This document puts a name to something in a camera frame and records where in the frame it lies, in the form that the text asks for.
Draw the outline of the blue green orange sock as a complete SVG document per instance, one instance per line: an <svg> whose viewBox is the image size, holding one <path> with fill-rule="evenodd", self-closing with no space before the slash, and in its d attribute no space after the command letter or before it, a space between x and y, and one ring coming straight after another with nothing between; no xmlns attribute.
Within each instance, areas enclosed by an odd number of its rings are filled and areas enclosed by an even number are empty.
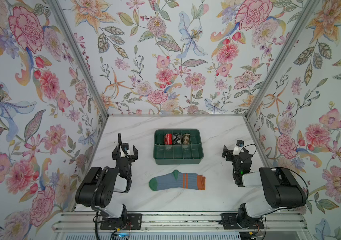
<svg viewBox="0 0 341 240"><path fill-rule="evenodd" d="M152 191L162 191L173 188L205 190L205 180L203 175L196 173L181 173L174 170L172 173L157 176L149 181L149 188Z"/></svg>

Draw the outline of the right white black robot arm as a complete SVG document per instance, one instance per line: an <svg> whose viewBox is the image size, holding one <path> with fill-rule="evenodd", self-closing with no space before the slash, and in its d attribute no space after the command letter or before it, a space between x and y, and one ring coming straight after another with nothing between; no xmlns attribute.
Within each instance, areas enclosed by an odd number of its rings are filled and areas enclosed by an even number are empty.
<svg viewBox="0 0 341 240"><path fill-rule="evenodd" d="M290 169L259 168L257 172L252 172L253 155L243 146L242 141L233 150L223 146L221 157L232 164L232 177L238 187L262 190L258 197L240 205L235 218L227 220L227 224L236 225L236 229L261 228L264 216L306 204L307 194Z"/></svg>

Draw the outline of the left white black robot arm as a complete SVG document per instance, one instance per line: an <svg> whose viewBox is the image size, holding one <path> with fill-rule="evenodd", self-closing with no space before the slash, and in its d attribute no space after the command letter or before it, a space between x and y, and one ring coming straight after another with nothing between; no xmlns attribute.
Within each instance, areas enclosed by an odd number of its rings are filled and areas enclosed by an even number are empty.
<svg viewBox="0 0 341 240"><path fill-rule="evenodd" d="M132 163L138 159L138 149L132 147L130 152L128 144L122 145L124 149L115 148L112 159L115 168L92 167L75 194L78 205L91 208L104 218L120 219L126 212L126 206L113 199L114 193L128 193L132 184Z"/></svg>

